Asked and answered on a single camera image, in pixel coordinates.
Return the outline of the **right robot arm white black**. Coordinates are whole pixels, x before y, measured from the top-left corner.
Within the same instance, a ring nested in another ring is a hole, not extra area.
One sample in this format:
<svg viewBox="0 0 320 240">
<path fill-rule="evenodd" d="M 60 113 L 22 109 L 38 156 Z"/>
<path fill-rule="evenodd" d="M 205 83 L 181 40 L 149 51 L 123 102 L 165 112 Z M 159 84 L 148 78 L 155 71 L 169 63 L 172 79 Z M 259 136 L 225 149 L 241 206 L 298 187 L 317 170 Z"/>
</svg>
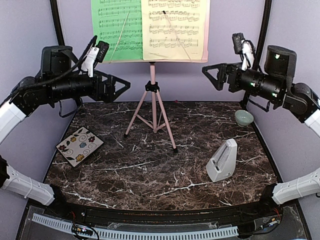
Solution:
<svg viewBox="0 0 320 240">
<path fill-rule="evenodd" d="M 301 123 L 320 134 L 320 99 L 305 83 L 294 83 L 297 54 L 290 49 L 268 45 L 264 72 L 242 70 L 240 63 L 220 63 L 204 66 L 202 73 L 221 91 L 224 83 L 232 93 L 244 90 L 252 96 L 262 97 L 276 109 L 289 110 Z M 320 170 L 294 180 L 270 184 L 255 205 L 255 213 L 266 217 L 275 207 L 288 201 L 318 194 Z"/>
</svg>

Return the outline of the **white metronome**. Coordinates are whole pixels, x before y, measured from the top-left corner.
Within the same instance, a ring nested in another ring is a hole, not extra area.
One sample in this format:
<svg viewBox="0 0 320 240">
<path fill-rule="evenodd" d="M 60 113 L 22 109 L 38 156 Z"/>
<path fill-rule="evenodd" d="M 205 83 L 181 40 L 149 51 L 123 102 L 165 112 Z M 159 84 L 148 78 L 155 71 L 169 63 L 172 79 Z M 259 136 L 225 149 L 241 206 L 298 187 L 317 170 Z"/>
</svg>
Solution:
<svg viewBox="0 0 320 240">
<path fill-rule="evenodd" d="M 225 140 L 206 164 L 206 171 L 213 183 L 231 177 L 236 168 L 238 145 L 233 138 Z"/>
</svg>

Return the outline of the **pink perforated music stand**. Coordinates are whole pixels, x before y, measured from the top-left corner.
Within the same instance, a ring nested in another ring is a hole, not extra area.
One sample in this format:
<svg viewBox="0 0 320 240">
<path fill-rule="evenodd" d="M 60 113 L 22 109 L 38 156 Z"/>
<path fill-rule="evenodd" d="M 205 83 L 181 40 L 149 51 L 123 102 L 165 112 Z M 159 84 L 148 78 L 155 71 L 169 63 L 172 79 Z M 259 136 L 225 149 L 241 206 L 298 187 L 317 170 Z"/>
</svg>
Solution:
<svg viewBox="0 0 320 240">
<path fill-rule="evenodd" d="M 161 128 L 168 128 L 170 126 L 169 120 L 164 108 L 163 101 L 161 99 L 159 84 L 156 81 L 156 67 L 157 62 L 171 62 L 171 61 L 135 61 L 149 63 L 150 69 L 150 81 L 145 85 L 145 93 L 151 93 L 152 103 L 152 122 L 148 125 L 154 132 L 157 132 Z"/>
</svg>

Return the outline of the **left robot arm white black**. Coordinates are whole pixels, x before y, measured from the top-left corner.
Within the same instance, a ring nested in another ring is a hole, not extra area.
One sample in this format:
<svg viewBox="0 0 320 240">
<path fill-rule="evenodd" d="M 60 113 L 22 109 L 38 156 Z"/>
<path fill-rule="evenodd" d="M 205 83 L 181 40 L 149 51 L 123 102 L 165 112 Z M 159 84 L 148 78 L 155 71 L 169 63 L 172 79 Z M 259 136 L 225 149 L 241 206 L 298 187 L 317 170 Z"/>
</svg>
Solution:
<svg viewBox="0 0 320 240">
<path fill-rule="evenodd" d="M 41 67 L 35 77 L 23 78 L 0 105 L 0 140 L 30 116 L 39 106 L 73 99 L 78 107 L 82 97 L 111 103 L 131 86 L 130 82 L 95 70 L 103 61 L 109 45 L 100 41 L 89 44 L 80 58 L 70 46 L 47 46 L 42 50 Z M 17 172 L 0 159 L 0 187 L 51 208 L 60 218 L 67 218 L 71 208 L 61 189 Z"/>
</svg>

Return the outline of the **yellow paper sheet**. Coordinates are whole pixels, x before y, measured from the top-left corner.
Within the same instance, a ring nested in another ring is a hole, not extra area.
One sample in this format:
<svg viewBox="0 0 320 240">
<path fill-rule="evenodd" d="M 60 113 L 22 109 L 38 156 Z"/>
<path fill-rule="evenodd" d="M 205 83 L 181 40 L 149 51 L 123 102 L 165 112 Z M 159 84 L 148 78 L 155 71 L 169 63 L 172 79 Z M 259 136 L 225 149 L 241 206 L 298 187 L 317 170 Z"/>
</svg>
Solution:
<svg viewBox="0 0 320 240">
<path fill-rule="evenodd" d="M 144 61 L 205 63 L 208 60 L 209 0 L 143 0 Z"/>
</svg>

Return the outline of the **green sheet music page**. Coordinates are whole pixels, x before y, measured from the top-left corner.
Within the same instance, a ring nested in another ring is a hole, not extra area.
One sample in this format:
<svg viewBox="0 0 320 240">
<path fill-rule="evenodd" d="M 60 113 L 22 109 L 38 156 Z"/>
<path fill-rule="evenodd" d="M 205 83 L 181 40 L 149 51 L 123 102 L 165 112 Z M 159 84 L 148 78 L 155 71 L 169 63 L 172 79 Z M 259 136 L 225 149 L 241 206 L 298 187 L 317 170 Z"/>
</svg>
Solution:
<svg viewBox="0 0 320 240">
<path fill-rule="evenodd" d="M 93 34 L 109 44 L 105 63 L 143 61 L 140 0 L 92 0 L 91 16 Z"/>
</svg>

